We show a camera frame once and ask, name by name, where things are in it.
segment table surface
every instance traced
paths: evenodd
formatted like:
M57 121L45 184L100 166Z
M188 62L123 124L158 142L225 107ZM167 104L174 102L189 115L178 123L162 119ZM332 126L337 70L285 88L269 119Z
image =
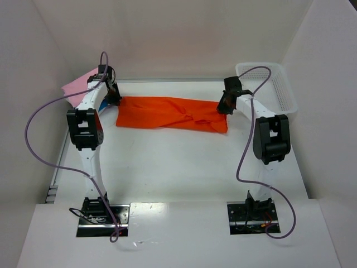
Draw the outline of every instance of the table surface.
M120 83L126 95L169 96L218 101L222 82ZM100 120L104 142L100 161L112 204L131 203L129 236L113 245L109 238L76 238L85 178L59 170L55 204L37 205L18 267L339 267L319 204L308 199L293 150L279 168L274 185L295 206L293 235L276 241L265 234L229 235L227 202L244 201L250 185L235 172L248 139L250 121L239 112L228 117L226 135L162 128L118 128L116 107ZM67 140L61 164L81 168ZM258 176L249 150L242 178ZM292 224L284 200L273 193L282 233Z

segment folded cloth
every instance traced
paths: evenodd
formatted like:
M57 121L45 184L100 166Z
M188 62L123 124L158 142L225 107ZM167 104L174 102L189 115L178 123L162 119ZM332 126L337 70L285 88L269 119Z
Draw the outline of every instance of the folded cloth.
M73 93L78 93L87 90L87 80L91 75L94 75L98 73L98 68L95 68L94 70L86 73L85 75L82 75L80 78L77 78L73 82L64 85L62 87L62 90L65 92L65 95L73 94ZM69 97L67 98L67 101L72 104L73 107L77 107L82 99L84 98L85 94L80 94L77 96Z
M225 114L218 102L170 97L124 97L119 106L117 127L181 128L227 133Z

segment orange cloth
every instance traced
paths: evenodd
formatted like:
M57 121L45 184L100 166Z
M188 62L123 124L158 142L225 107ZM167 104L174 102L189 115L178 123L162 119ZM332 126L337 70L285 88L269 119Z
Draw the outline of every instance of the orange cloth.
M169 97L124 97L119 106L117 127L181 128L227 133L225 114L218 102Z

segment white basket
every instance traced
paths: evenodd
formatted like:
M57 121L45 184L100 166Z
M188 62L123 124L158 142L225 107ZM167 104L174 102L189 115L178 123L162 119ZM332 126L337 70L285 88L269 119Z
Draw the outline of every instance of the white basket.
M235 69L239 76L256 66L266 66L272 71L272 76L269 81L267 81L255 95L257 100L276 114L295 113L297 111L297 104L285 70L281 64L239 63ZM260 68L248 72L239 79L242 82L243 89L249 89L253 92L268 77L268 74L268 70Z

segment white wall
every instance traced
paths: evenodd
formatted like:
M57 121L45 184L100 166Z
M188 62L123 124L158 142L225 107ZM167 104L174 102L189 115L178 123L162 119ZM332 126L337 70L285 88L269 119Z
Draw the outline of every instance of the white wall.
M34 2L76 75L105 48L120 78L223 78L280 62L311 0Z
M73 75L31 1L1 1L0 35L0 266L13 268L53 173L27 151L26 120L40 104L62 95L60 87ZM58 156L66 107L48 107L30 129L34 148L50 161Z
M357 11L349 1L314 0L283 64L299 106L291 135L303 178L342 267L356 267Z

